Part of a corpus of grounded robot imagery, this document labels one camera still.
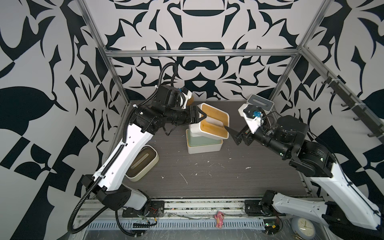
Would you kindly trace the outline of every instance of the clock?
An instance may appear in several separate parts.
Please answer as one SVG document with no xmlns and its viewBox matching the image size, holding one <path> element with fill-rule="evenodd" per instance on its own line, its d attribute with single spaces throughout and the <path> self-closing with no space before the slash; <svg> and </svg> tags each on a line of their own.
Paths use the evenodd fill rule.
<svg viewBox="0 0 384 240">
<path fill-rule="evenodd" d="M 305 240 L 313 239 L 316 234 L 314 225 L 306 218 L 294 217 L 291 221 L 291 227 L 294 233 Z"/>
</svg>

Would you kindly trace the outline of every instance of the small figurine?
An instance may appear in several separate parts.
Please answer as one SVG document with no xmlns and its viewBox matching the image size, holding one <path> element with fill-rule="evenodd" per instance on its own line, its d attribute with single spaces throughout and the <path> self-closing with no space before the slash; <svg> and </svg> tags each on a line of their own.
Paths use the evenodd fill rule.
<svg viewBox="0 0 384 240">
<path fill-rule="evenodd" d="M 215 215 L 216 219 L 216 227 L 217 228 L 222 228 L 223 227 L 223 220 L 224 220 L 224 214 L 220 211 L 217 212 Z"/>
</svg>

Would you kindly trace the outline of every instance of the table surface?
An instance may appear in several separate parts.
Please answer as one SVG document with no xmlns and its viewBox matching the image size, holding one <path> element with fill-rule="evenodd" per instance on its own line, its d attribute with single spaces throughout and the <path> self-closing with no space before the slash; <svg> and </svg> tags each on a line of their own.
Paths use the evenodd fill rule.
<svg viewBox="0 0 384 240">
<path fill-rule="evenodd" d="M 240 131 L 245 126 L 237 111 L 245 101 L 206 103 L 229 113 L 231 128 Z M 167 131 L 172 127 L 167 124 Z M 256 197 L 266 190 L 307 195 L 298 172 L 288 161 L 257 142 L 237 146 L 230 137 L 218 152 L 188 154 L 187 128 L 178 126 L 170 136 L 158 130 L 148 142 L 159 154 L 158 163 L 139 181 L 124 178 L 123 183 L 155 198 Z"/>
</svg>

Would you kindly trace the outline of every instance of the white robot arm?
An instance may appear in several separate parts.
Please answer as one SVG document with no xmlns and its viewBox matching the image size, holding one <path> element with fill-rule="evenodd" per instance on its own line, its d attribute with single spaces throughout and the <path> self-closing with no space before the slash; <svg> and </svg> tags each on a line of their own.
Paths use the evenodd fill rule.
<svg viewBox="0 0 384 240">
<path fill-rule="evenodd" d="M 241 141 L 250 145 L 256 140 L 283 160 L 289 160 L 290 166 L 320 185 L 334 202 L 307 201 L 268 190 L 260 202 L 260 212 L 273 214 L 277 211 L 304 217 L 328 226 L 344 240 L 353 239 L 356 234 L 361 239 L 382 239 L 382 209 L 351 182 L 327 148 L 305 140 L 308 125 L 292 116 L 284 116 L 277 119 L 275 126 L 263 126 L 262 112 L 255 105 L 244 104 L 239 113 L 247 126 L 240 132 L 225 128 L 237 145 Z"/>
<path fill-rule="evenodd" d="M 169 66 L 174 66 L 175 69 L 170 82 L 171 86 L 161 85 L 163 73 Z M 93 175 L 85 175 L 82 178 L 81 182 L 87 191 L 71 214 L 67 226 L 69 233 L 80 232 L 104 210 L 110 208 L 115 211 L 116 221 L 121 231 L 133 236 L 120 226 L 117 210 L 132 208 L 137 215 L 144 216 L 149 210 L 151 199 L 140 191 L 122 185 L 125 173 L 153 135 L 160 128 L 166 131 L 165 123 L 175 126 L 187 125 L 198 123 L 206 118 L 206 114 L 199 107 L 187 106 L 188 100 L 192 97 L 191 91 L 185 87 L 181 89 L 173 87 L 176 73 L 175 63 L 168 63 L 162 68 L 155 92 L 138 106 L 134 105 L 135 108 L 131 110 L 125 121 L 123 137 L 107 161 Z M 152 99 L 151 105 L 147 106 L 146 104 Z M 105 207 L 86 223 L 74 229 L 74 219 L 91 192 Z"/>
</svg>

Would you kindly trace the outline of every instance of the patterned wallpaper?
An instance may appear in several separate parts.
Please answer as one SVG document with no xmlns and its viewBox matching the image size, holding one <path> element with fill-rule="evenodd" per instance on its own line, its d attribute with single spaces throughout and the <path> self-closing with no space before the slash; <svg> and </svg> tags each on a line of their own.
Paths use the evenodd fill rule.
<svg viewBox="0 0 384 240">
<path fill-rule="evenodd" d="M 124 101 L 75 1 L 0 3 L 1 239 L 57 239 Z"/>
<path fill-rule="evenodd" d="M 384 119 L 384 4 L 381 0 L 335 0 L 309 48 L 381 119 Z M 275 100 L 282 115 L 293 115 L 336 153 L 346 175 L 374 203 L 384 202 L 384 145 L 354 121 L 332 89 L 301 58 Z M 327 196 L 313 183 L 319 196 Z"/>
<path fill-rule="evenodd" d="M 296 48 L 321 2 L 87 0 L 111 50 Z M 176 86 L 185 85 L 196 99 L 245 99 L 251 93 L 268 98 L 289 57 L 118 58 L 114 63 L 129 98 L 144 99 L 170 61 L 179 65 Z"/>
<path fill-rule="evenodd" d="M 128 97 L 145 99 L 154 91 L 159 72 L 168 62 L 179 66 L 175 86 L 185 86 L 195 99 L 247 99 L 252 93 L 268 98 L 289 63 L 289 56 L 114 58 Z M 172 68 L 164 74 L 170 82 Z"/>
</svg>

